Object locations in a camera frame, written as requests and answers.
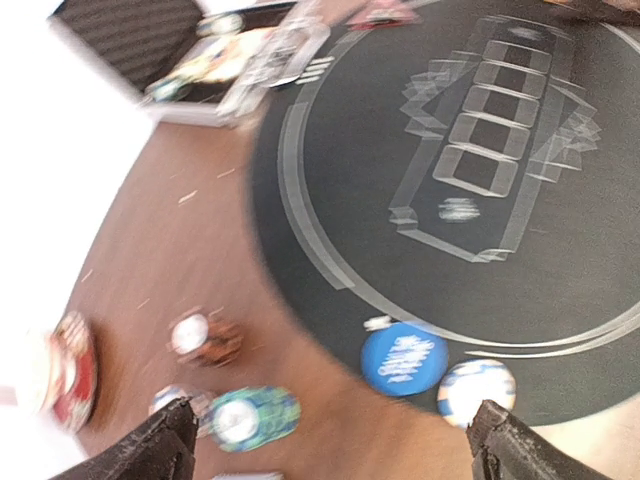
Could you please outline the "red black triangle marker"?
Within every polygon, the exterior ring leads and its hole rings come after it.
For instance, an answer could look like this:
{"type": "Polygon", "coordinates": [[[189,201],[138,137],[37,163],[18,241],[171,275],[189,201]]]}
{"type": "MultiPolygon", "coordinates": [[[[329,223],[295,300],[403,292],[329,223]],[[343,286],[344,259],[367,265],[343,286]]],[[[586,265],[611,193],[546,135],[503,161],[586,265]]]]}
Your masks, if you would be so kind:
{"type": "Polygon", "coordinates": [[[352,30],[370,30],[420,22],[421,17],[404,1],[373,0],[357,11],[346,24],[352,30]]]}

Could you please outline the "blue small blind button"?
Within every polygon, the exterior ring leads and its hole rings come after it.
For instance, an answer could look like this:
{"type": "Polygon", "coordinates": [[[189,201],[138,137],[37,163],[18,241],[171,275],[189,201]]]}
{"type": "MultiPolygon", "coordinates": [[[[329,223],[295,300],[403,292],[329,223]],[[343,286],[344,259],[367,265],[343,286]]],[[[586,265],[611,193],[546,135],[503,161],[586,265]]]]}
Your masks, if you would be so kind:
{"type": "Polygon", "coordinates": [[[428,391],[440,382],[448,361],[444,339],[407,323],[394,323],[372,333],[360,356],[366,382],[390,397],[428,391]]]}

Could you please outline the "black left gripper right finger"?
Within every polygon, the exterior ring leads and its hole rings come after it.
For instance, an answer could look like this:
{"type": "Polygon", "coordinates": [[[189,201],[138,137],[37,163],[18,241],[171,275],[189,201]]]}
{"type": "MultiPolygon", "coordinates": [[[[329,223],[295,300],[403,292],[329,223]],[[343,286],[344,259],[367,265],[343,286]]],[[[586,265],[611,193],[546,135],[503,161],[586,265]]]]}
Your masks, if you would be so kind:
{"type": "Polygon", "coordinates": [[[529,427],[485,401],[466,429],[474,479],[637,479],[639,400],[529,427]]]}

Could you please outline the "blue white 10 chip stack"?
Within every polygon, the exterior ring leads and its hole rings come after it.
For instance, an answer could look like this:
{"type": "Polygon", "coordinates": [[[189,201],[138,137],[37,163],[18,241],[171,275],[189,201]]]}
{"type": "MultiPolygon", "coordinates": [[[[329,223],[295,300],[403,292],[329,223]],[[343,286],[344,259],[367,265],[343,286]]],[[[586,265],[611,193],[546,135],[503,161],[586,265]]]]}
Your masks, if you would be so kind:
{"type": "Polygon", "coordinates": [[[164,408],[171,401],[180,398],[187,398],[198,420],[198,425],[204,425],[205,414],[209,411],[214,395],[206,390],[202,390],[186,384],[170,384],[156,392],[148,408],[149,414],[154,414],[164,408]]]}

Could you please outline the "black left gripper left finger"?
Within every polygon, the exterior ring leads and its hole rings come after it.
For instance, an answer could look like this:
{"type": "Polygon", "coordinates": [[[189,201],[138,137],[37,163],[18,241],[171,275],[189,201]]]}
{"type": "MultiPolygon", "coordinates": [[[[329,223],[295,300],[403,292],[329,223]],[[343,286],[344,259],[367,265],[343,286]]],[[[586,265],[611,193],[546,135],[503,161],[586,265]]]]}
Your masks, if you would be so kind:
{"type": "Polygon", "coordinates": [[[191,480],[198,419],[187,397],[170,401],[101,454],[58,480],[191,480]]]}

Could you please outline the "blue white chips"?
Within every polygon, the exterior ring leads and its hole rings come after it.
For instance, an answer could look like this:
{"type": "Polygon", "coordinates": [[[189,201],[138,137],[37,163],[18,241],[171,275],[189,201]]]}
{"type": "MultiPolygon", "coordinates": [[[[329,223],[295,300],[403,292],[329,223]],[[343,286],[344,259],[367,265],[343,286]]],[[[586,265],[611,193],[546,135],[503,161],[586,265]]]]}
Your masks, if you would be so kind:
{"type": "Polygon", "coordinates": [[[516,381],[510,370],[493,359],[475,359],[456,364],[442,378],[437,408],[450,425],[466,429],[484,400],[512,410],[516,381]]]}

